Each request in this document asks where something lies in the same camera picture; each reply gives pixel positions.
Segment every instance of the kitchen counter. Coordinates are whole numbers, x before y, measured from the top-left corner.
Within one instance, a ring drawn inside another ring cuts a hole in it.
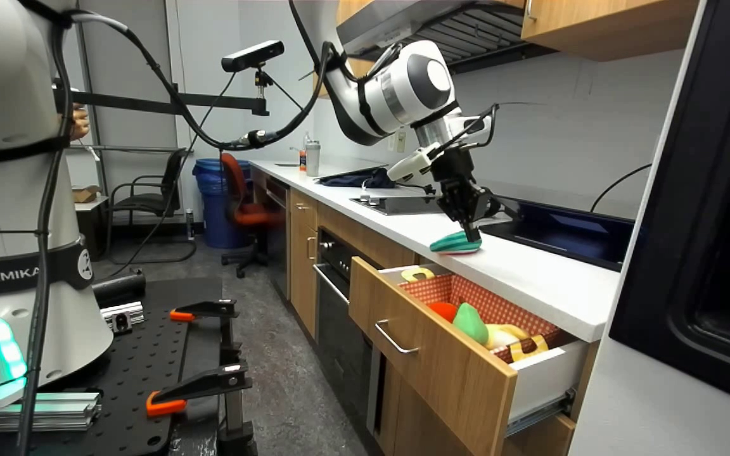
[[[374,232],[416,251],[483,289],[515,300],[518,305],[552,322],[584,342],[597,342],[614,312],[618,291],[618,270],[581,263],[565,255],[538,251],[505,237],[483,234],[482,251],[473,255],[440,255],[429,244],[458,231],[458,223],[444,213],[385,214],[354,203],[359,187],[324,187],[297,166],[281,166],[265,158],[249,158],[263,175],[314,198],[316,203],[367,224]]]

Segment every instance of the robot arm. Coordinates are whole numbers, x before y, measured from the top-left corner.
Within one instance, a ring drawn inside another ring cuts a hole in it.
[[[344,136],[374,144],[414,125],[420,149],[392,163],[387,176],[400,182],[416,171],[434,171],[440,184],[440,210],[462,223],[468,239],[476,239],[478,232],[471,223],[495,214],[500,203],[471,176],[468,147],[492,139],[495,108],[483,115],[458,114],[452,72],[430,41],[392,46],[366,77],[354,77],[339,52],[336,1],[289,0],[289,5],[314,67],[324,66],[324,85]]]

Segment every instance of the blue bin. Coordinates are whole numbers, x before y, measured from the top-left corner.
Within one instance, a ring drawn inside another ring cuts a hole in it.
[[[192,175],[196,175],[197,189],[203,194],[205,242],[211,248],[240,248],[243,234],[226,217],[227,184],[226,184],[226,171],[224,171],[221,161],[217,158],[196,158]]]

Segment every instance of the orange ball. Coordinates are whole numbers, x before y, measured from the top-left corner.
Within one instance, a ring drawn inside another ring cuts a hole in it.
[[[434,300],[429,305],[430,305],[430,312],[440,314],[447,322],[453,322],[456,312],[458,312],[458,305],[452,300]]]

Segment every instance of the floor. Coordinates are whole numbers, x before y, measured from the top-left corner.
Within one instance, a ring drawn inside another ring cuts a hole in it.
[[[139,258],[178,253],[179,244],[146,244]],[[111,258],[132,255],[135,242],[113,244]],[[265,269],[250,269],[235,277],[221,266],[221,253],[197,244],[183,263],[137,263],[146,281],[215,277],[224,295],[238,300],[238,342],[249,362],[253,386],[243,391],[243,414],[253,423],[262,456],[366,456],[366,447],[336,405],[319,372],[316,355],[297,323],[292,309],[279,298]],[[98,260],[97,275],[116,270]]]

